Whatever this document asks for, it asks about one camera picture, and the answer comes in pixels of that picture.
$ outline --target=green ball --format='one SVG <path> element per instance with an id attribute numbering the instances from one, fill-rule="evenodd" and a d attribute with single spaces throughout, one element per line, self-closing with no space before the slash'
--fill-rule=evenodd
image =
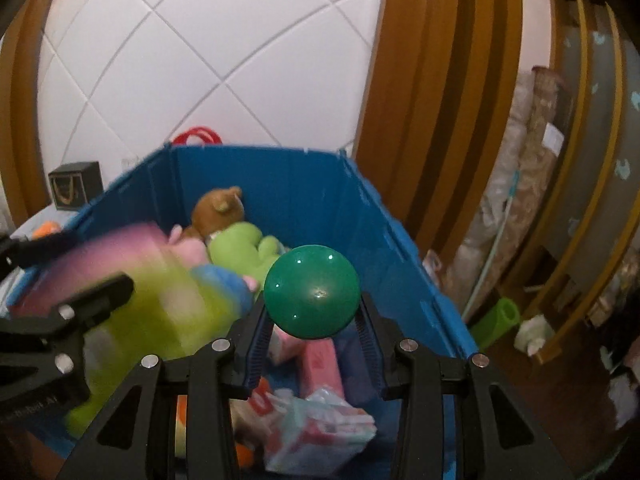
<path id="1" fill-rule="evenodd" d="M 331 337 L 355 316 L 360 282 L 338 251 L 305 245 L 271 266 L 264 282 L 264 304 L 273 322 L 292 336 Z"/>

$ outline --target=pink box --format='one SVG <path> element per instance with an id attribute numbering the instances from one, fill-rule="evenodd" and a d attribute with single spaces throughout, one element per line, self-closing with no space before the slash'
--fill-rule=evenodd
<path id="1" fill-rule="evenodd" d="M 277 325 L 273 325 L 273 334 L 269 342 L 268 356 L 276 366 L 298 357 L 305 348 L 306 341 L 293 337 Z"/>
<path id="2" fill-rule="evenodd" d="M 308 397 L 319 388 L 328 388 L 344 399 L 342 379 L 332 339 L 307 341 L 300 356 L 302 384 L 300 394 Z"/>

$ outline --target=yellow-green plush toy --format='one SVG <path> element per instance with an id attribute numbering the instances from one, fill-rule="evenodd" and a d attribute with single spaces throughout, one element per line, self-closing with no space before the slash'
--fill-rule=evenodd
<path id="1" fill-rule="evenodd" d="M 226 335 L 239 306 L 222 290 L 196 280 L 172 258 L 128 270 L 135 284 L 129 303 L 85 335 L 85 371 L 91 398 L 66 418 L 80 436 L 131 369 L 147 354 L 175 359 Z"/>
<path id="2" fill-rule="evenodd" d="M 263 237 L 262 231 L 249 222 L 236 222 L 220 231 L 210 241 L 208 250 L 212 263 L 255 278 L 260 290 L 269 269 L 284 252 L 276 237 Z"/>

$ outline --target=blurry plush toy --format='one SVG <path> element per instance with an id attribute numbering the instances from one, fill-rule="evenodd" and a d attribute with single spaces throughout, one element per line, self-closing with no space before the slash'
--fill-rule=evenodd
<path id="1" fill-rule="evenodd" d="M 242 190 L 238 186 L 213 189 L 204 194 L 193 208 L 191 225 L 184 230 L 182 236 L 206 240 L 213 233 L 241 222 L 244 220 L 241 198 Z"/>
<path id="2" fill-rule="evenodd" d="M 129 302 L 84 336 L 89 400 L 66 416 L 80 436 L 110 395 L 145 355 L 175 359 L 226 335 L 240 309 L 223 289 L 198 280 L 169 253 L 127 271 Z"/>
<path id="3" fill-rule="evenodd" d="M 62 227 L 58 222 L 54 222 L 53 220 L 49 220 L 44 222 L 40 227 L 38 227 L 33 234 L 31 234 L 31 238 L 34 240 L 36 238 L 42 238 L 43 236 L 47 236 L 53 233 L 59 233 L 62 231 Z"/>
<path id="4" fill-rule="evenodd" d="M 276 237 L 263 237 L 260 229 L 249 222 L 237 222 L 218 233 L 208 249 L 214 264 L 255 278 L 260 290 L 269 269 L 284 252 Z"/>
<path id="5" fill-rule="evenodd" d="M 46 316 L 51 306 L 80 290 L 118 272 L 128 273 L 129 269 L 161 260 L 166 253 L 173 253 L 187 268 L 209 262 L 204 244 L 198 240 L 169 245 L 157 225 L 129 225 L 84 243 L 53 262 L 20 304 L 12 307 L 12 314 Z"/>
<path id="6" fill-rule="evenodd" d="M 244 316 L 254 304 L 254 292 L 259 284 L 251 276 L 240 276 L 232 270 L 213 264 L 202 265 L 191 269 L 191 274 L 200 282 L 207 283 L 222 290 L 240 306 Z"/>
<path id="7" fill-rule="evenodd" d="M 171 229 L 168 244 L 172 253 L 188 269 L 209 263 L 209 253 L 204 242 L 199 238 L 182 237 L 182 227 L 179 225 Z"/>

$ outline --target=green tube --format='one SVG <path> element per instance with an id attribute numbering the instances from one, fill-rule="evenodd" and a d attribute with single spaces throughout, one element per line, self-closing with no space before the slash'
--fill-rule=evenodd
<path id="1" fill-rule="evenodd" d="M 518 306 L 509 298 L 501 298 L 469 332 L 478 348 L 484 350 L 519 323 Z"/>

